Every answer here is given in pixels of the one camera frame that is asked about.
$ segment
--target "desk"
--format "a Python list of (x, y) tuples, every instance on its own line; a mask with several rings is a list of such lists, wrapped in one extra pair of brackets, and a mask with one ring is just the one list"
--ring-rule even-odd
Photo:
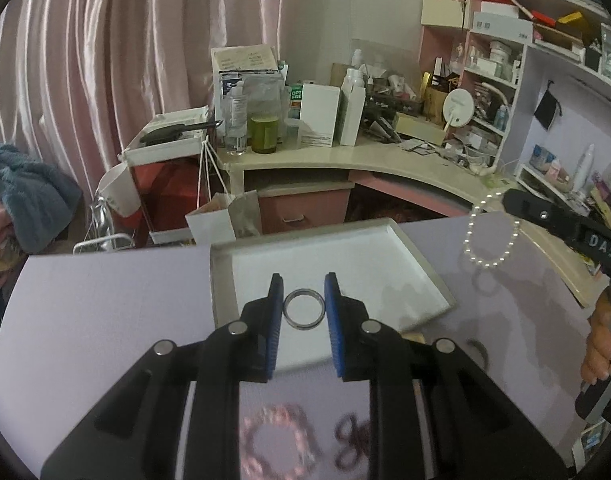
[[(490, 377), (564, 454), (583, 426), (573, 400), (589, 325), (527, 238), (519, 237), (501, 268), (482, 271), (461, 254), (459, 238), (466, 226), (467, 218), (402, 225), (458, 304), (429, 323), (426, 335), (452, 337), (466, 351), (472, 338), (483, 343), (490, 353)], [(490, 214), (482, 216), (481, 228), (490, 236), (474, 240), (474, 248), (485, 256), (505, 245), (511, 224)], [(189, 344), (213, 328), (209, 248), (32, 257), (0, 330), (0, 430), (37, 474), (155, 341)], [(361, 418), (367, 415), (365, 384), (337, 381), (330, 365), (277, 379), (268, 386), (244, 384), (242, 406), (258, 409), (268, 399), (313, 402), (326, 410), (317, 417), (322, 424), (336, 422), (348, 406), (361, 410)], [(309, 389), (318, 393), (309, 395)], [(317, 439), (323, 450), (333, 446), (333, 430), (317, 432)]]
[[(246, 173), (256, 170), (302, 168), (361, 170), (403, 177), (408, 179), (413, 187), (415, 183), (423, 184), (423, 192), (434, 188), (441, 200), (449, 200), (452, 197), (458, 203), (465, 202), (469, 205), (479, 203), (490, 192), (480, 178), (438, 155), (408, 153), (394, 144), (380, 144), (362, 136), (359, 136), (357, 145), (353, 148), (304, 146), (295, 149), (295, 145), (290, 143), (280, 145), (276, 153), (269, 155), (248, 150), (244, 155), (233, 156), (219, 150), (218, 158), (221, 169), (230, 177), (230, 190), (234, 193), (245, 190)], [(388, 182), (379, 190), (391, 193), (392, 188), (392, 183)], [(500, 209), (498, 203), (489, 208)], [(548, 257), (579, 304), (583, 308), (593, 308), (599, 294), (607, 286), (607, 278), (603, 276), (596, 279), (591, 276), (579, 256), (544, 229), (526, 222), (522, 231)]]

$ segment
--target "pink curtain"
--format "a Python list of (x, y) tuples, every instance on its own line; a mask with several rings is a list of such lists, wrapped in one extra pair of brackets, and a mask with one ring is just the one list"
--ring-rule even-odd
[(12, 0), (0, 17), (0, 142), (89, 199), (157, 113), (209, 104), (209, 49), (268, 43), (282, 0)]

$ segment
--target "pink drawer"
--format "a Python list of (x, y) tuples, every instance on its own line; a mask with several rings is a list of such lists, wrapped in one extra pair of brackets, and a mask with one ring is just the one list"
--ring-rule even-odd
[(263, 234), (343, 224), (349, 193), (349, 189), (339, 189), (260, 198)]

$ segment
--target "clear plastic bottle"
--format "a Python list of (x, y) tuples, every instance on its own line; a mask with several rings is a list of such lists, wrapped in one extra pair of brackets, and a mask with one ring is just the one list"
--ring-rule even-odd
[(243, 95), (243, 81), (230, 90), (225, 149), (229, 155), (242, 155), (248, 149), (248, 98)]

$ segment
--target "tabletop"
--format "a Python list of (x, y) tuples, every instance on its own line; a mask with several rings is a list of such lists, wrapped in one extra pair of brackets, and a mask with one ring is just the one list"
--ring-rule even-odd
[[(589, 332), (585, 314), (527, 237), (499, 269), (471, 266), (461, 254), (466, 227), (467, 218), (402, 226), (458, 303), (423, 332), (430, 340), (453, 338), (475, 360), (471, 342), (484, 345), (492, 379), (569, 455), (583, 426), (573, 400)], [(484, 215), (474, 250), (492, 256), (510, 233), (504, 214)], [(0, 430), (35, 474), (154, 342), (189, 344), (212, 332), (209, 273), (208, 247), (30, 258), (0, 331)], [(337, 452), (336, 421), (348, 412), (369, 416), (367, 385), (336, 381), (330, 364), (242, 385), (241, 415), (268, 402), (297, 402), (323, 457)], [(323, 461), (313, 478), (336, 478), (329, 469)]]

